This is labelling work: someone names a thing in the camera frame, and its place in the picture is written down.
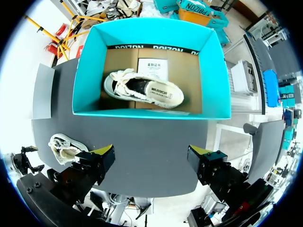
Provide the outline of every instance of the gray table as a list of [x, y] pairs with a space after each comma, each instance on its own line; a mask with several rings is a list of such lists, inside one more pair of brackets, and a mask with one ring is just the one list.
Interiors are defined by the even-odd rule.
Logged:
[[264, 177], [280, 154], [284, 121], [263, 122], [258, 128], [246, 123], [243, 129], [252, 135], [253, 153], [247, 182], [253, 184]]
[[71, 102], [78, 59], [55, 69], [52, 118], [33, 120], [39, 157], [56, 171], [60, 165], [47, 143], [64, 133], [89, 150], [115, 146], [116, 161], [96, 188], [137, 197], [167, 197], [192, 192], [197, 176], [187, 163], [187, 147], [206, 146], [207, 121], [87, 117], [72, 114]]

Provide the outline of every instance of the white sneaker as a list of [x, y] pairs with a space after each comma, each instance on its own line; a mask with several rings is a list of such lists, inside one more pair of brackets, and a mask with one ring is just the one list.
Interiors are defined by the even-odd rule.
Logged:
[[135, 73], [133, 69], [112, 72], [104, 81], [110, 96], [129, 101], [153, 103], [163, 108], [174, 108], [184, 100], [177, 85], [151, 75]]
[[75, 155], [80, 152], [89, 151], [83, 143], [75, 141], [61, 133], [54, 134], [48, 145], [51, 147], [57, 161], [61, 165], [75, 161]]

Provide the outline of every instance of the teal box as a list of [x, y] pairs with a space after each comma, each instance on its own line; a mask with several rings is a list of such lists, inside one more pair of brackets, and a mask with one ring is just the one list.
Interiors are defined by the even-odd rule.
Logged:
[[160, 13], [179, 10], [177, 0], [154, 0], [154, 3]]
[[282, 100], [283, 108], [295, 107], [294, 99], [294, 87], [293, 85], [287, 85], [285, 87], [279, 87], [280, 97]]
[[221, 43], [221, 45], [226, 45], [230, 42], [227, 34], [224, 32], [223, 28], [217, 28], [215, 29], [217, 36], [219, 38], [219, 41]]
[[[129, 32], [134, 27], [140, 28], [140, 35]], [[101, 110], [101, 81], [107, 48], [115, 45], [132, 47], [132, 44], [157, 44], [195, 50], [200, 62], [202, 114], [184, 114], [173, 109], [161, 112], [148, 109]], [[217, 34], [207, 27], [169, 18], [129, 18], [93, 26], [79, 60], [72, 109], [75, 115], [83, 116], [229, 119], [231, 117], [229, 77]]]
[[283, 149], [285, 149], [285, 150], [289, 149], [289, 145], [290, 145], [291, 141], [293, 140], [293, 135], [294, 135], [294, 127], [288, 126], [285, 129], [285, 133], [284, 133], [284, 141], [283, 141], [283, 145], [282, 145]]
[[294, 87], [293, 85], [287, 85], [285, 86], [285, 92], [288, 93], [293, 93], [294, 92]]
[[208, 16], [211, 11], [213, 11], [213, 9], [206, 5], [205, 2], [199, 0], [179, 0], [178, 3], [182, 9], [195, 13], [200, 13], [206, 16]]
[[224, 15], [224, 13], [220, 11], [213, 11], [213, 18], [207, 24], [209, 28], [223, 28], [228, 26], [228, 19]]

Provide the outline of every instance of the yellow tape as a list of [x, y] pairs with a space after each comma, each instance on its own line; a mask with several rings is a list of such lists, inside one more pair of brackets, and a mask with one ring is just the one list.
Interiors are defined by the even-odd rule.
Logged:
[[111, 145], [108, 145], [107, 147], [104, 147], [104, 148], [99, 148], [97, 150], [92, 150], [90, 152], [94, 152], [98, 155], [104, 155], [106, 152], [108, 152], [111, 148], [112, 148], [112, 144]]
[[206, 149], [203, 149], [203, 148], [199, 148], [199, 147], [196, 147], [194, 145], [190, 145], [190, 147], [196, 151], [199, 155], [203, 155], [203, 154], [207, 154], [208, 152], [212, 152], [210, 150], [206, 150]]

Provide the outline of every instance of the yellow stand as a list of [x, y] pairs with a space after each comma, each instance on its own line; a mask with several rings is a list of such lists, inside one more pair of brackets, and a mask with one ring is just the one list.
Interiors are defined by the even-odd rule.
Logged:
[[85, 17], [85, 16], [78, 16], [78, 15], [74, 15], [72, 13], [72, 11], [67, 7], [67, 5], [63, 2], [63, 0], [60, 0], [60, 3], [64, 6], [64, 8], [69, 12], [69, 14], [72, 16], [72, 19], [71, 19], [71, 24], [69, 26], [69, 29], [68, 29], [68, 33], [66, 35], [66, 37], [62, 40], [59, 40], [57, 37], [53, 36], [52, 34], [50, 34], [48, 31], [46, 31], [43, 27], [41, 27], [39, 24], [37, 24], [34, 20], [32, 20], [31, 18], [29, 18], [28, 16], [24, 16], [29, 22], [31, 22], [33, 25], [35, 25], [36, 27], [39, 28], [39, 31], [42, 31], [44, 34], [46, 34], [47, 36], [49, 36], [52, 40], [54, 40], [55, 42], [58, 43], [58, 48], [57, 48], [57, 58], [59, 58], [59, 55], [60, 55], [60, 51], [62, 52], [63, 56], [65, 57], [65, 59], [68, 61], [68, 57], [66, 56], [66, 53], [65, 53], [65, 50], [70, 50], [69, 47], [67, 46], [67, 41], [69, 39], [72, 39], [72, 38], [75, 38], [79, 35], [84, 35], [84, 34], [87, 34], [89, 33], [89, 31], [87, 32], [81, 32], [81, 33], [78, 33], [76, 35], [70, 35], [71, 33], [71, 27], [72, 27], [72, 24], [74, 22], [74, 20], [77, 22], [76, 26], [83, 22], [85, 19], [92, 19], [92, 20], [98, 20], [98, 21], [102, 21], [102, 22], [106, 22], [107, 20], [104, 20], [104, 19], [100, 19], [100, 18], [95, 18], [95, 17]]

